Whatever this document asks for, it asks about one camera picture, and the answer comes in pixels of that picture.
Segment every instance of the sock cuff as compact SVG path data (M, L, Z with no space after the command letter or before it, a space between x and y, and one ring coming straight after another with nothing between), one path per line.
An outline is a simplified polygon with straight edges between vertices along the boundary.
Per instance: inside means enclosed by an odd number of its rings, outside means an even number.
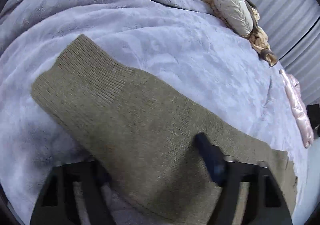
M93 91L106 98L114 98L133 74L133 69L111 58L83 34L65 48L55 65L90 83Z

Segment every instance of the bed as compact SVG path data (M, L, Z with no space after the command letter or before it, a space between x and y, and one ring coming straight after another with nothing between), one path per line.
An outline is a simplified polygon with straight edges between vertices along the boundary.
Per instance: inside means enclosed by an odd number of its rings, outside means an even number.
M51 167L88 153L31 98L33 81L84 33L126 66L145 70L224 121L287 151L298 177L308 151L279 70L259 59L200 0L9 0L0 14L0 183L29 224Z

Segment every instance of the fluffy blanket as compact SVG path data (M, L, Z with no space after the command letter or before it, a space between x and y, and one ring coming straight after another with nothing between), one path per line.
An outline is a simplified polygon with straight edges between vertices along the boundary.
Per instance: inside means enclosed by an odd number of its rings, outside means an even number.
M0 183L28 224L52 166L87 156L32 99L31 84L83 33L235 128L288 152L306 179L307 152L280 64L260 61L200 0L10 0L0 14Z

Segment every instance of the pink puffer jacket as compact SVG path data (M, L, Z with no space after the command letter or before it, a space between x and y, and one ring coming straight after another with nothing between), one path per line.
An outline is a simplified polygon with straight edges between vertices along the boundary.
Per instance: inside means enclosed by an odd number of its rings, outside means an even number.
M314 135L306 106L301 99L299 81L284 70L280 70L280 74L283 76L284 89L289 99L292 113L300 129L303 145L305 148L309 148L313 143Z

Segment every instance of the gray-green knit sock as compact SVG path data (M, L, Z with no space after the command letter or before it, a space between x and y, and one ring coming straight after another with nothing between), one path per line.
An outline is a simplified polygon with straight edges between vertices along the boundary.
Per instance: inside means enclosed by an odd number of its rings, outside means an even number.
M84 35L36 79L32 97L103 163L131 203L169 222L206 224L219 197L191 146L198 132L239 161L268 162L294 208L295 176L285 152L233 128L157 77L118 63ZM245 200L239 205L243 209Z

